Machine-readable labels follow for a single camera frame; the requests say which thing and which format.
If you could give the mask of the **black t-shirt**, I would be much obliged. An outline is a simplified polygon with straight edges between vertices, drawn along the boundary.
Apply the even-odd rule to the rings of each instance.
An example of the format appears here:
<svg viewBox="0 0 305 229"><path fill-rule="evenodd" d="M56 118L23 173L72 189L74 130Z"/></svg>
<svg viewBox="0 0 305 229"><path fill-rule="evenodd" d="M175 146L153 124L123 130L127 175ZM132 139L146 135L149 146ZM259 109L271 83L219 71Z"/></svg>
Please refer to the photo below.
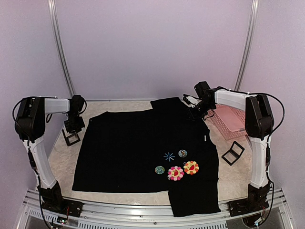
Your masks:
<svg viewBox="0 0 305 229"><path fill-rule="evenodd" d="M202 119L191 120L179 98L151 102L137 112L105 112L89 120L80 148L72 190L106 193L167 191L173 215L210 214L218 206L219 159ZM180 150L188 156L181 158ZM180 181L168 169L196 161L199 171ZM157 166L165 172L155 173Z"/></svg>

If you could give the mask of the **teal round brooch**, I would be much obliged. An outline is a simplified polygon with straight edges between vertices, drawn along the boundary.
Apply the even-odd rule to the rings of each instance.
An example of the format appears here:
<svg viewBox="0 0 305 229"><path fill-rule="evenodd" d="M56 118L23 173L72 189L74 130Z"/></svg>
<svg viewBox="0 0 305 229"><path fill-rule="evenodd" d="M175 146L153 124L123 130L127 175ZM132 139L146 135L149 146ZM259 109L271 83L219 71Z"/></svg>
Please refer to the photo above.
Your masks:
<svg viewBox="0 0 305 229"><path fill-rule="evenodd" d="M165 172L165 168L163 166L157 166L155 168L155 173L158 174L158 175L161 175Z"/></svg>

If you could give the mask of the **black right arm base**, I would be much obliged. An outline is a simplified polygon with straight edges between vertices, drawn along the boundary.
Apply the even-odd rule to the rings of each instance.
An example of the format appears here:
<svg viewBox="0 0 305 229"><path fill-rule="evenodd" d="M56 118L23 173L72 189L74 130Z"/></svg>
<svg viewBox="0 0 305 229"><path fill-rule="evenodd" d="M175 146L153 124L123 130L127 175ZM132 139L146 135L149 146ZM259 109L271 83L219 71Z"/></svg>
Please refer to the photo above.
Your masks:
<svg viewBox="0 0 305 229"><path fill-rule="evenodd" d="M230 216L235 217L268 208L267 194L269 193L270 186L270 182L260 188L249 184L247 198L228 202Z"/></svg>

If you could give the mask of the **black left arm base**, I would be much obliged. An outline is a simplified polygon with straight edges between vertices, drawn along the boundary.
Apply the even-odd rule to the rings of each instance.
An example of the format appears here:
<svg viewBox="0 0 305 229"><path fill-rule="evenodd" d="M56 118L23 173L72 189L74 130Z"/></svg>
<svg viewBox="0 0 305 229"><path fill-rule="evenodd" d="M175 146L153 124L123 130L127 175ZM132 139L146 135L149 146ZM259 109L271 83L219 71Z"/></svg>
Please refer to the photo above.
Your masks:
<svg viewBox="0 0 305 229"><path fill-rule="evenodd" d="M63 198L59 182L56 182L52 188L38 186L38 191L42 199L41 206L43 209L66 216L80 217L83 203Z"/></svg>

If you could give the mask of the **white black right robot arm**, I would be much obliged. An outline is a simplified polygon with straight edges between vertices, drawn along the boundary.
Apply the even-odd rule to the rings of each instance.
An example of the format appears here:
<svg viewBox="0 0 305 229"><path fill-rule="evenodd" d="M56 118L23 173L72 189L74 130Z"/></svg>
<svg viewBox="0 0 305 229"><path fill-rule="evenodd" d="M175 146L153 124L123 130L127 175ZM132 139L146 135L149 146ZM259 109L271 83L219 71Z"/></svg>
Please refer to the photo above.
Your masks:
<svg viewBox="0 0 305 229"><path fill-rule="evenodd" d="M278 127L274 125L268 100L270 94L238 92L221 86L210 88L206 81L199 82L194 88L197 97L183 95L183 100L190 105L192 119L203 118L209 110L215 110L218 104L245 112L244 128L248 135L253 162L244 208L253 212L261 206L262 196L267 195L271 185L268 174L271 135Z"/></svg>

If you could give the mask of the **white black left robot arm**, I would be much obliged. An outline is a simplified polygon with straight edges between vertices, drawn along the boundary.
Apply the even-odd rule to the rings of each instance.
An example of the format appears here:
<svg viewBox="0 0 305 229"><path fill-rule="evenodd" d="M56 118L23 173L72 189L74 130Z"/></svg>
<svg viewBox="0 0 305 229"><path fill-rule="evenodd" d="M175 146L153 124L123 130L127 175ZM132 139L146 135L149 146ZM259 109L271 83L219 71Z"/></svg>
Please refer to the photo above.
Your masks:
<svg viewBox="0 0 305 229"><path fill-rule="evenodd" d="M80 142L78 133L85 127L82 114L87 103L81 95L72 98L31 96L22 98L14 106L12 118L15 131L26 148L30 165L36 173L38 191L44 202L56 212L62 212L67 202L61 195L61 188L51 171L44 146L46 124L53 114L65 114L62 134L66 145Z"/></svg>

